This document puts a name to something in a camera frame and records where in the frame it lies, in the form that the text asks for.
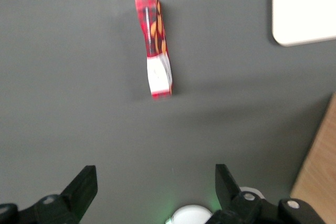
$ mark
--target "green light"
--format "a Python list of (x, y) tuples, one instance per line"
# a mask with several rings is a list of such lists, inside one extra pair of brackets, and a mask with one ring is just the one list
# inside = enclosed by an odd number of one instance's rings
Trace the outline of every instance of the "green light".
[(169, 218), (168, 220), (166, 220), (166, 224), (172, 224), (172, 218)]

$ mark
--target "white object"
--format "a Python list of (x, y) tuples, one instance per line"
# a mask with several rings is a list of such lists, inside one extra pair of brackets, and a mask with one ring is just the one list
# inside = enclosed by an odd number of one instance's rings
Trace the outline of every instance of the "white object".
[(170, 92), (172, 72), (167, 52), (147, 57), (147, 73), (152, 94)]
[(336, 38), (336, 0), (272, 0), (272, 33), (283, 46)]
[(166, 224), (204, 224), (211, 215), (205, 207), (188, 205), (178, 209)]
[(249, 191), (251, 193), (255, 193), (256, 195), (258, 195), (261, 199), (264, 199), (265, 197), (263, 196), (263, 194), (261, 193), (261, 191), (259, 191), (256, 188), (251, 188), (251, 187), (246, 187), (246, 186), (241, 186), (240, 187), (241, 191)]

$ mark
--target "red wrapper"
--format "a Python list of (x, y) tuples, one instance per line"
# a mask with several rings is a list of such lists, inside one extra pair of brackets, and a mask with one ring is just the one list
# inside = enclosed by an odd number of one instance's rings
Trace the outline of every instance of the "red wrapper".
[(135, 0), (136, 11), (145, 38), (147, 72), (152, 97), (172, 93), (172, 74), (159, 0)]

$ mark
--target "white panel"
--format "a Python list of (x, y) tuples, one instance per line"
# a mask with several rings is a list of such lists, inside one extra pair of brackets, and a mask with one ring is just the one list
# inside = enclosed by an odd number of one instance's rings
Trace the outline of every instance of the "white panel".
[(283, 46), (336, 38), (336, 0), (272, 0), (272, 32)]

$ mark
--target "white label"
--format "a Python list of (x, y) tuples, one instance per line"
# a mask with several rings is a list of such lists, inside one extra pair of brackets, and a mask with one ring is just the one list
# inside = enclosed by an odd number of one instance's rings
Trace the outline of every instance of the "white label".
[(147, 58), (148, 82), (151, 93), (167, 92), (172, 84), (172, 73), (166, 53)]

